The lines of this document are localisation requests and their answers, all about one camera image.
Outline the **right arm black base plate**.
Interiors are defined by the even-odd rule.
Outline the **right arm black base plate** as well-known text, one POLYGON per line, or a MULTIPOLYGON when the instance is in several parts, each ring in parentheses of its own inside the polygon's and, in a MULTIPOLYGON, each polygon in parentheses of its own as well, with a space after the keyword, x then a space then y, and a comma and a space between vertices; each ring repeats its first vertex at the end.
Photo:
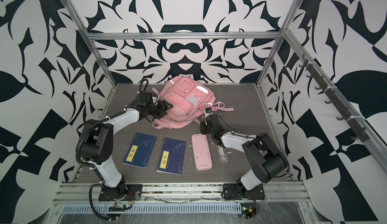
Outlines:
POLYGON ((252 190, 246 190, 242 184, 223 184, 221 196, 225 200, 264 200, 265 192, 262 185, 258 185, 252 190))

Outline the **small circuit board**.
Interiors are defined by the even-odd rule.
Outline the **small circuit board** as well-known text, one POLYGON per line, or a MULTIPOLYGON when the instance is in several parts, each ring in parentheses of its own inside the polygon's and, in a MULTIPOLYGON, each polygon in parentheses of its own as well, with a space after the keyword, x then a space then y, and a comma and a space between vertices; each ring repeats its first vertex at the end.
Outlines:
POLYGON ((241 215, 245 219, 253 218, 259 212, 258 206, 242 207, 241 215))
POLYGON ((110 206, 108 208, 109 212, 125 212, 128 211, 132 208, 132 203, 128 202, 127 204, 125 203, 115 203, 113 206, 110 206))

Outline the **clear plastic pen case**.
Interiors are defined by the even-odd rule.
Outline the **clear plastic pen case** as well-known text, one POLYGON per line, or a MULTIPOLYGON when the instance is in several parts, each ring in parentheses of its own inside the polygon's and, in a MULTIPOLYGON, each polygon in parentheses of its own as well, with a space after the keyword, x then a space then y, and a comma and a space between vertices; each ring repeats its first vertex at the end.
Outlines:
POLYGON ((220 145, 218 146, 218 156, 219 156, 219 160, 222 164, 228 163, 227 151, 225 150, 225 148, 223 148, 220 145))

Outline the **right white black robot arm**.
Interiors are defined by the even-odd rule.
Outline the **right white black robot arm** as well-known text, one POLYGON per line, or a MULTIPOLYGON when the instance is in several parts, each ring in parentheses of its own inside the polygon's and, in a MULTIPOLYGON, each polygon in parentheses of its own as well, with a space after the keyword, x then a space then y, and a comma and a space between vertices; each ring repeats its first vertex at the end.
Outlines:
POLYGON ((237 133, 230 127, 225 129, 221 120, 216 114, 206 114, 204 122, 201 123, 201 132, 209 134, 214 143, 222 148, 232 148, 245 154, 251 168, 237 181, 242 191, 252 191, 278 177, 282 171, 288 170, 287 158, 266 133, 237 133))

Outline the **pink student backpack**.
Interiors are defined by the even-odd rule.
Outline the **pink student backpack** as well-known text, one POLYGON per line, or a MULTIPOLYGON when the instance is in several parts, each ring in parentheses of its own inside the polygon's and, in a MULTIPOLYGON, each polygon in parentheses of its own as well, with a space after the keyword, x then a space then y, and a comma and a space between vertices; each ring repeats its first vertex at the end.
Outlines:
POLYGON ((189 77, 174 77, 166 82, 162 91, 152 88, 159 100, 165 100, 173 107, 161 119, 155 119, 152 126, 155 129, 180 129, 192 122, 199 123, 198 118, 205 114, 205 109, 232 112, 225 104, 217 101, 215 94, 209 88, 189 77))

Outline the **pink pencil case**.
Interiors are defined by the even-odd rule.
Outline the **pink pencil case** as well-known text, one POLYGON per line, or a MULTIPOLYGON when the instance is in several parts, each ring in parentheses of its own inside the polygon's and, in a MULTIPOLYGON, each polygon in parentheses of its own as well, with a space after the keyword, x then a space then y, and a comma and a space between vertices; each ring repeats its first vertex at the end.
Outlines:
POLYGON ((211 169, 213 163, 207 136, 200 133, 193 134, 191 136, 191 143, 196 169, 198 171, 211 169))

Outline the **aluminium frame rail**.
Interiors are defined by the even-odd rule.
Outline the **aluminium frame rail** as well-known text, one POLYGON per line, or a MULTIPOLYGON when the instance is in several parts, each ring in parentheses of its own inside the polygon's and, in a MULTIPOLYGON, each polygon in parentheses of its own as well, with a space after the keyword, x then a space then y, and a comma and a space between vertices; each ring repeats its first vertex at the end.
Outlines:
MULTIPOLYGON (((62 184, 53 204, 87 203, 90 183, 62 184)), ((141 191, 131 195, 134 202, 179 203, 179 202, 225 202, 221 196, 222 182, 188 183, 143 183, 141 191)), ((309 194, 302 182, 272 181, 258 188, 256 199, 264 196, 266 202, 310 202, 309 194)))

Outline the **left small circuit board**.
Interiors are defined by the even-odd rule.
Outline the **left small circuit board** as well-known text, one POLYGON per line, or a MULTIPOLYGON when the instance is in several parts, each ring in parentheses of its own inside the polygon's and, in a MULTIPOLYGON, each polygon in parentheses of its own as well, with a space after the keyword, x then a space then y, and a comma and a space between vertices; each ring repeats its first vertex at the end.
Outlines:
POLYGON ((125 212, 128 211, 132 208, 132 203, 128 202, 127 204, 125 203, 115 203, 113 206, 110 206, 108 208, 109 212, 125 212))

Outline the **navy blue notebook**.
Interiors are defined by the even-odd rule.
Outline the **navy blue notebook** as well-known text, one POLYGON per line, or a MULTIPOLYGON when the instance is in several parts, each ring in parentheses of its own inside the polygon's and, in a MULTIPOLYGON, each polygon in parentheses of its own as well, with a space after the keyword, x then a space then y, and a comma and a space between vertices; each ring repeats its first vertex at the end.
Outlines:
POLYGON ((157 166, 157 172, 182 174, 186 141, 165 138, 157 166))
POLYGON ((136 133, 131 146, 124 157, 123 164, 146 168, 157 137, 136 133))

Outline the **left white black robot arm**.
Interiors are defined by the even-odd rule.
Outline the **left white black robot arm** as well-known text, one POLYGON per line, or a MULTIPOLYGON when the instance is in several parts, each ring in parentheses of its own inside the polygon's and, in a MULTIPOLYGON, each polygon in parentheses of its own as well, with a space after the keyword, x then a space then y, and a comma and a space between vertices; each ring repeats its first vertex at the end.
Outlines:
POLYGON ((115 115, 88 120, 76 146, 77 163, 94 170, 104 186, 117 188, 124 182, 124 177, 112 159, 114 135, 148 116, 161 119, 172 108, 173 105, 165 100, 157 103, 137 101, 115 115))

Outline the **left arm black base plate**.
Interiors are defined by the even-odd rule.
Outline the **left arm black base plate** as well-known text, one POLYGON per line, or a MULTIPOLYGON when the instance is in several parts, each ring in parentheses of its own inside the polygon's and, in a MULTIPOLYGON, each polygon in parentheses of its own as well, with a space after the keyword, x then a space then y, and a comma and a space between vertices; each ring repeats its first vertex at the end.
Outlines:
POLYGON ((99 201, 135 201, 142 196, 142 184, 123 184, 112 188, 102 185, 99 201))

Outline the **right small circuit board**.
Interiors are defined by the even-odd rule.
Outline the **right small circuit board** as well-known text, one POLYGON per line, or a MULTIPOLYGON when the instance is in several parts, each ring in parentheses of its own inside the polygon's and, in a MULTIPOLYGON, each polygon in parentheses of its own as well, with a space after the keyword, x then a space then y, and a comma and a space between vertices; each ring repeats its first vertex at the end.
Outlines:
POLYGON ((253 218, 259 212, 258 206, 242 207, 241 215, 245 219, 253 218))

